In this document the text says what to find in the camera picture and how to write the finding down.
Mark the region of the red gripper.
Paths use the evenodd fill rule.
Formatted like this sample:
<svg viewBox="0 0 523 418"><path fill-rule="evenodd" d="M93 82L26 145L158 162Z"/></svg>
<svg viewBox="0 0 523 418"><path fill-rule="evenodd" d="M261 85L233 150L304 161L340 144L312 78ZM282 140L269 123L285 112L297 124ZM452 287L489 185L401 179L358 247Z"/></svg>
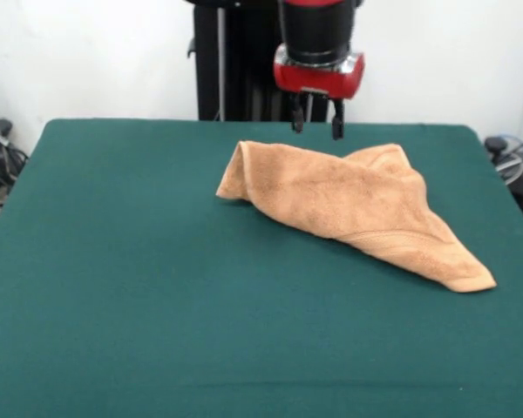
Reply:
<svg viewBox="0 0 523 418"><path fill-rule="evenodd" d="M352 99L361 84L365 69L363 53L351 52L341 63L324 67L302 66L288 55L285 45L280 45L276 52L273 72L276 85L290 94L291 129L302 133L304 112L299 93L318 93L330 98L335 109L332 118L332 138L344 137L343 99Z"/></svg>

